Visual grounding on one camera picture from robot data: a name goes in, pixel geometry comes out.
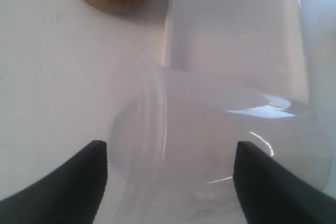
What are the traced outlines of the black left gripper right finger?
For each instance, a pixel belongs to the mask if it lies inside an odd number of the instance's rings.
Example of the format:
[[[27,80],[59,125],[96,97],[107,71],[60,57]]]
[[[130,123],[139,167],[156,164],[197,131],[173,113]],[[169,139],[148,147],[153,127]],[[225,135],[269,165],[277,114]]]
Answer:
[[[335,223],[335,199],[251,142],[238,142],[233,181],[248,223]]]

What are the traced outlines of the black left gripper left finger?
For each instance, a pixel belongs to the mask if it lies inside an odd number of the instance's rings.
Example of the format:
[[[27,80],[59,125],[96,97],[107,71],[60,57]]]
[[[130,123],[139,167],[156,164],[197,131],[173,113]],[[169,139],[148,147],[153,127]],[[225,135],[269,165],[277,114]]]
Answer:
[[[44,178],[1,200],[1,223],[93,223],[107,180],[107,144],[92,141]]]

